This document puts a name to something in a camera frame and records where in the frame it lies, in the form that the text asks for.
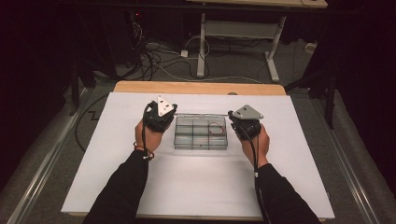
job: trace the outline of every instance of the white paper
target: white paper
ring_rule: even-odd
[[[334,218],[317,166],[289,96],[113,92],[64,202],[62,212],[89,212],[111,174],[133,151],[134,126],[161,95],[177,113],[227,114],[250,105],[264,115],[271,143],[268,161],[285,176],[318,217]],[[253,169],[227,122],[225,151],[175,150],[175,122],[149,163],[138,215],[260,217]]]

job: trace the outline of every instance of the gripper sensor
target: gripper sensor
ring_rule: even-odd
[[[262,129],[259,119],[263,119],[264,116],[250,105],[244,105],[235,112],[230,110],[228,115],[233,122],[231,126],[240,139],[251,139],[257,136]]]
[[[169,104],[161,96],[157,97],[157,102],[148,104],[143,117],[146,125],[156,133],[164,133],[176,113],[177,105]]]

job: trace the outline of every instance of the hand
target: hand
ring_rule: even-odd
[[[268,136],[268,133],[265,131],[264,125],[261,124],[261,126],[262,129],[260,131],[260,134],[251,139],[253,146],[256,150],[256,158],[258,159],[257,168],[260,168],[268,163],[266,155],[268,153],[270,146],[270,137]],[[239,141],[241,141],[242,150],[244,151],[245,156],[247,156],[250,163],[253,165],[254,164],[253,151],[251,149],[250,142],[248,140],[241,140],[240,138]]]
[[[142,131],[143,131],[143,120],[140,120],[140,122],[134,128],[134,139],[136,141],[136,149],[139,150],[144,150]],[[163,133],[155,133],[149,127],[146,126],[145,135],[146,135],[146,148],[148,149],[149,153],[152,153],[160,145],[161,140],[163,139]]]

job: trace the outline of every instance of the table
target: table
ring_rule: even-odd
[[[327,3],[324,0],[189,0],[192,2],[218,3],[218,4],[241,4],[254,6],[269,7],[314,7],[325,8]],[[274,54],[279,42],[280,35],[286,21],[286,17],[282,16],[278,23],[253,23],[253,22],[237,22],[237,21],[207,21],[205,13],[201,18],[201,36],[200,36],[200,52],[198,57],[197,76],[205,76],[205,36],[221,35],[221,36],[237,36],[251,38],[268,38],[273,39],[271,50],[265,51],[265,61],[273,82],[279,81],[277,74]]]
[[[110,94],[62,212],[84,216],[90,210],[108,178],[131,153],[130,138],[141,118],[140,110],[159,93],[169,103],[178,104],[177,113],[224,114],[225,108],[238,109],[243,103],[259,109],[272,141],[269,161],[288,178],[319,217],[334,217],[292,102],[281,86],[142,81],[121,81]],[[289,126],[282,127],[280,122]],[[155,160],[150,163],[148,183],[137,216],[261,219],[252,167],[240,150],[230,121],[227,122],[226,151],[176,150],[174,130],[173,122],[156,150]]]

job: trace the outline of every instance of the person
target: person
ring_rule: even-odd
[[[258,136],[252,139],[257,148],[258,183],[262,202],[272,224],[320,223],[308,204],[294,190],[290,182],[282,177],[267,160],[270,138],[261,124]],[[143,122],[135,127],[135,150],[109,178],[106,186],[96,198],[91,211],[83,223],[134,223],[140,198],[146,186],[149,160],[143,160]],[[155,133],[145,127],[146,148],[151,154],[162,141],[163,133]],[[242,150],[253,164],[253,152],[248,140],[241,140]]]

